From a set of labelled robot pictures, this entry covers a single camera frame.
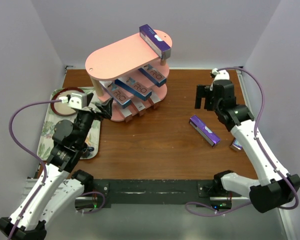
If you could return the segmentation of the blue toothpaste box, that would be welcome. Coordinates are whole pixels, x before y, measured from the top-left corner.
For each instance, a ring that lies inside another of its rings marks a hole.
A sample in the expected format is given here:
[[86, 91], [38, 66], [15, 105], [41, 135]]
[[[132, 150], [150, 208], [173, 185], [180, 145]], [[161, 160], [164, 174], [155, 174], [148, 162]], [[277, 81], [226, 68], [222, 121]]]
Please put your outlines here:
[[114, 83], [143, 101], [146, 101], [152, 95], [152, 90], [132, 77], [120, 77]]
[[157, 87], [161, 87], [167, 82], [167, 78], [150, 64], [140, 67], [138, 71], [147, 77]]
[[102, 88], [119, 104], [123, 109], [131, 104], [131, 99], [113, 81], [101, 81]]

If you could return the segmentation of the purple toothpaste box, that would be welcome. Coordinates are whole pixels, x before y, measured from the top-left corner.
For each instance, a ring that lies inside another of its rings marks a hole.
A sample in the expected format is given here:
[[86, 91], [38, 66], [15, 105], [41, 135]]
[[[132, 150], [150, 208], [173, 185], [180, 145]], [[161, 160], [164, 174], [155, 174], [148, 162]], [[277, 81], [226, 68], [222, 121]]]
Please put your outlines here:
[[189, 124], [212, 146], [216, 146], [221, 139], [197, 116], [189, 119]]
[[139, 35], [161, 60], [171, 57], [171, 47], [148, 24], [139, 27]]

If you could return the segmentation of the purple toothpaste box edge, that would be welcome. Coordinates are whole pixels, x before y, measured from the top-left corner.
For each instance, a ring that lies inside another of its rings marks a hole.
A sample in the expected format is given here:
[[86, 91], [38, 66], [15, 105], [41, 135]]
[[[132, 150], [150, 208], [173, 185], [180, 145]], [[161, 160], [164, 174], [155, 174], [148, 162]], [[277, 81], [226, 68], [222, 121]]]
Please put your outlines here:
[[242, 145], [239, 143], [239, 141], [235, 138], [231, 145], [229, 146], [234, 151], [241, 151], [243, 149]]

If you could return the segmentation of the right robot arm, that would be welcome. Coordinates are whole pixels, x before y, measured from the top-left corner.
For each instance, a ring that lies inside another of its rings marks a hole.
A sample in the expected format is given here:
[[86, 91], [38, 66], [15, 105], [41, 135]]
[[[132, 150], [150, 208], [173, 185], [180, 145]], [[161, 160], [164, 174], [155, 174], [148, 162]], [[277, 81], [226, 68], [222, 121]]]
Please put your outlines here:
[[214, 186], [219, 191], [237, 193], [250, 199], [254, 208], [265, 213], [296, 201], [300, 188], [298, 174], [290, 174], [279, 162], [256, 127], [257, 121], [250, 109], [238, 104], [234, 84], [230, 80], [216, 80], [212, 85], [196, 87], [195, 109], [213, 111], [217, 119], [238, 140], [251, 162], [257, 179], [251, 179], [227, 170], [214, 175]]

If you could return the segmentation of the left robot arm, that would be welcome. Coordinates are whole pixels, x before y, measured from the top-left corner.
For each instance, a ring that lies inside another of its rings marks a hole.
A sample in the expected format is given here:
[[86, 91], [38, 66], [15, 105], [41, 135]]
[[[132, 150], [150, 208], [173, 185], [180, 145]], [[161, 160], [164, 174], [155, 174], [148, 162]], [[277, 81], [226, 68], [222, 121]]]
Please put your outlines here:
[[53, 148], [46, 161], [41, 160], [43, 171], [29, 194], [9, 217], [0, 218], [0, 231], [9, 240], [43, 240], [47, 227], [67, 205], [77, 197], [98, 195], [101, 210], [106, 203], [103, 193], [94, 191], [94, 178], [85, 171], [73, 172], [74, 167], [88, 150], [86, 138], [94, 121], [111, 119], [113, 98], [89, 106], [94, 94], [72, 93], [56, 99], [76, 111], [74, 121], [63, 119], [54, 126]]

